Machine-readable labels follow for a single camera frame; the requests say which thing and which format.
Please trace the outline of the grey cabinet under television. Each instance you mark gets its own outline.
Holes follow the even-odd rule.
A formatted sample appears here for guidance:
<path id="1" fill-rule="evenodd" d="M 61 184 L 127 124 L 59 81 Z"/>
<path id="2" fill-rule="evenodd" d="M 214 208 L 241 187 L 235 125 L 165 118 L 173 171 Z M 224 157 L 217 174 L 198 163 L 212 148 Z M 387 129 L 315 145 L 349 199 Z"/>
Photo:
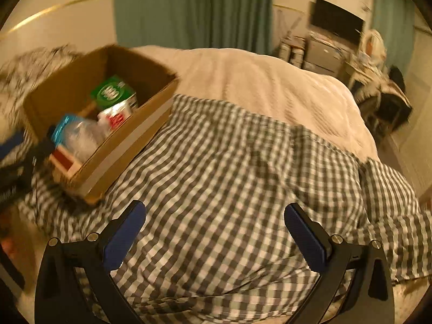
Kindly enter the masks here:
<path id="1" fill-rule="evenodd" d="M 309 36 L 305 41 L 302 69 L 336 77 L 348 51 L 325 39 Z"/>

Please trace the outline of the blue capped clear bottle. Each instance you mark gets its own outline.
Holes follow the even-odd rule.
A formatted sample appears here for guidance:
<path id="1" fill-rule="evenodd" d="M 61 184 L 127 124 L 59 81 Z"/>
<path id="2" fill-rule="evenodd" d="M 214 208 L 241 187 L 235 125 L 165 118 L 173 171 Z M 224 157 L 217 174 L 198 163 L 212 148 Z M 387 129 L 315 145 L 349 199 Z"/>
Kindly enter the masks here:
<path id="1" fill-rule="evenodd" d="M 86 162 L 106 139 L 106 133 L 98 122 L 67 114 L 55 126 L 50 139 L 56 146 L 62 145 L 81 163 Z"/>

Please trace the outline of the white oval vanity mirror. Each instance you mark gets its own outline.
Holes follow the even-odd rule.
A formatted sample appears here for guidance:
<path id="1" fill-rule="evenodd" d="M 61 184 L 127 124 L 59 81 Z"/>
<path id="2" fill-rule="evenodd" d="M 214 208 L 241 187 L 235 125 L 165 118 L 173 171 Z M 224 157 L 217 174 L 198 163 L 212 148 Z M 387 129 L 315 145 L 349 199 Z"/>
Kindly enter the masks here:
<path id="1" fill-rule="evenodd" d="M 387 49 L 381 34 L 375 29 L 363 33 L 360 40 L 359 53 L 365 54 L 373 66 L 381 66 L 387 58 Z"/>

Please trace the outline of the chair with clothes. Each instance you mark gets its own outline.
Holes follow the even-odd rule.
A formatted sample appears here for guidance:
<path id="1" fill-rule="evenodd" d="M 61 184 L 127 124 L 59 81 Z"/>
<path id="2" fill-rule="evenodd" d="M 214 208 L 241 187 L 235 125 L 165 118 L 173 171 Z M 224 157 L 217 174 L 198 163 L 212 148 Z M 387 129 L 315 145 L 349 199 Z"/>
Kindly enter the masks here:
<path id="1" fill-rule="evenodd" d="M 387 78 L 358 86 L 352 93 L 375 140 L 404 125 L 412 113 L 403 74 L 395 65 L 390 67 Z"/>

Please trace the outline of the white dressing table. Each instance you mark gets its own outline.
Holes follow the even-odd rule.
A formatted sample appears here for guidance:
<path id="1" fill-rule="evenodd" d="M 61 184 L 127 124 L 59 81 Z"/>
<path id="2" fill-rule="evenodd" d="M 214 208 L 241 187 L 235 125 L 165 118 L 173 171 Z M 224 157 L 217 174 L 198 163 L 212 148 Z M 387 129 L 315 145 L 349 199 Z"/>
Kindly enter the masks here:
<path id="1" fill-rule="evenodd" d="M 385 72 L 370 63 L 362 63 L 356 56 L 351 56 L 349 60 L 345 60 L 343 70 L 348 77 L 346 87 L 351 92 L 371 82 L 379 83 L 389 80 Z"/>

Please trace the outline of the green window curtain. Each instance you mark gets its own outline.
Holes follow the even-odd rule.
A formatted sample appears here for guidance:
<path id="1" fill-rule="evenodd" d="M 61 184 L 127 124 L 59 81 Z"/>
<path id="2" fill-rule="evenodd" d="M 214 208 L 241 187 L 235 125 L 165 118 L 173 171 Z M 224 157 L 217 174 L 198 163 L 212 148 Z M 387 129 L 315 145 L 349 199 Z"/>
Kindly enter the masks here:
<path id="1" fill-rule="evenodd" d="M 373 0 L 371 28 L 384 40 L 386 65 L 398 67 L 403 74 L 414 47 L 414 16 L 412 0 Z"/>

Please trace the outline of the black wall television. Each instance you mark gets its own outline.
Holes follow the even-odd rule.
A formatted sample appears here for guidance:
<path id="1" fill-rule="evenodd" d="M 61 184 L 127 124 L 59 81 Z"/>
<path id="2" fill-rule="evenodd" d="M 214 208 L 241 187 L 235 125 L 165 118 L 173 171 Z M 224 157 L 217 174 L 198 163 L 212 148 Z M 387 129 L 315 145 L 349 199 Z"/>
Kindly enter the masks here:
<path id="1" fill-rule="evenodd" d="M 326 30 L 354 45 L 361 39 L 364 20 L 325 0 L 315 0 L 310 24 Z"/>

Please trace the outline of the large green curtain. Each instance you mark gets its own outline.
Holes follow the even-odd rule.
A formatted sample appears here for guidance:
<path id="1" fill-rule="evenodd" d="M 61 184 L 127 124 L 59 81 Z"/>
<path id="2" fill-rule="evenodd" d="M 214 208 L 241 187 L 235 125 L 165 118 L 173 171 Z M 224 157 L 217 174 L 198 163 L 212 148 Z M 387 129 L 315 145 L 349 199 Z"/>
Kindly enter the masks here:
<path id="1" fill-rule="evenodd" d="M 113 0 L 118 44 L 269 54 L 272 0 Z"/>

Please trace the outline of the small red white carton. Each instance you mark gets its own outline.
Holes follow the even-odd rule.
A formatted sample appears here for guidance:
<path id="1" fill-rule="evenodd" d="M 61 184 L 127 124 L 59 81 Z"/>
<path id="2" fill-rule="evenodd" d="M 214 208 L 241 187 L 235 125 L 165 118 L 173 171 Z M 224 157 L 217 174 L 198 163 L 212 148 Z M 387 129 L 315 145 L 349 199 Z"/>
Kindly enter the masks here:
<path id="1" fill-rule="evenodd" d="M 82 163 L 62 144 L 58 144 L 53 150 L 49 156 L 49 160 L 54 167 L 68 179 L 71 179 L 82 167 Z"/>

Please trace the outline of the white fluffy blanket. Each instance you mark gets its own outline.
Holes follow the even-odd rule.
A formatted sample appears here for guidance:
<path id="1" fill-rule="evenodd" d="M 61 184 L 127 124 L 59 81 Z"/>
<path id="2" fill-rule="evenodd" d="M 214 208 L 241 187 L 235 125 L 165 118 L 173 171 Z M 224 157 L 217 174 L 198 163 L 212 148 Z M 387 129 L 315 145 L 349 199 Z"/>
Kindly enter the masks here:
<path id="1" fill-rule="evenodd" d="M 180 50 L 149 45 L 135 51 L 175 71 L 177 93 L 223 100 L 291 125 L 303 125 L 360 160 L 379 158 L 350 90 L 335 77 L 245 50 Z"/>

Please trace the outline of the grey white checkered sheet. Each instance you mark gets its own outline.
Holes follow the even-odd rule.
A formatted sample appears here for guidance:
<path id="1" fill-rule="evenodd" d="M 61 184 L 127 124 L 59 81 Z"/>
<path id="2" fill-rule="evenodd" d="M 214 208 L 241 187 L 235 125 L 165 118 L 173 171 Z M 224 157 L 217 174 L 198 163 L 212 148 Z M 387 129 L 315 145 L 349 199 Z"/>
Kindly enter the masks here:
<path id="1" fill-rule="evenodd" d="M 289 315 L 316 281 L 284 225 L 298 203 L 329 234 L 382 242 L 390 275 L 431 275 L 431 213 L 396 170 L 303 126 L 174 97 L 171 116 L 98 207 L 74 208 L 44 172 L 18 207 L 80 241 L 132 200 L 146 222 L 113 279 L 146 323 L 254 323 Z"/>

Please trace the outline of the brown cardboard box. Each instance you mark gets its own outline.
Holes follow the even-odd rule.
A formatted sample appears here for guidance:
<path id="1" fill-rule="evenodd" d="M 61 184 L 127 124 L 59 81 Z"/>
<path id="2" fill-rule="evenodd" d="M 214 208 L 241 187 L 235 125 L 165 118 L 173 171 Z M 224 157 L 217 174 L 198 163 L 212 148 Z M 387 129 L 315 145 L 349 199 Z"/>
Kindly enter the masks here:
<path id="1" fill-rule="evenodd" d="M 26 128 L 54 145 L 48 165 L 63 190 L 95 205 L 168 120 L 178 82 L 161 63 L 108 45 L 26 95 Z"/>

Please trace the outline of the green snack bag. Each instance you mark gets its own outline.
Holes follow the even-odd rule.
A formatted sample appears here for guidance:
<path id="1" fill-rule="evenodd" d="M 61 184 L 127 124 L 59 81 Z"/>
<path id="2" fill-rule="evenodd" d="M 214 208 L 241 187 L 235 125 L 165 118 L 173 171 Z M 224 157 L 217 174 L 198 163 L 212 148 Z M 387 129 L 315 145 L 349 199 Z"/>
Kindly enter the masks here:
<path id="1" fill-rule="evenodd" d="M 110 108 L 120 102 L 126 101 L 132 109 L 138 107 L 136 92 L 117 75 L 114 75 L 90 93 L 96 106 L 101 109 Z"/>

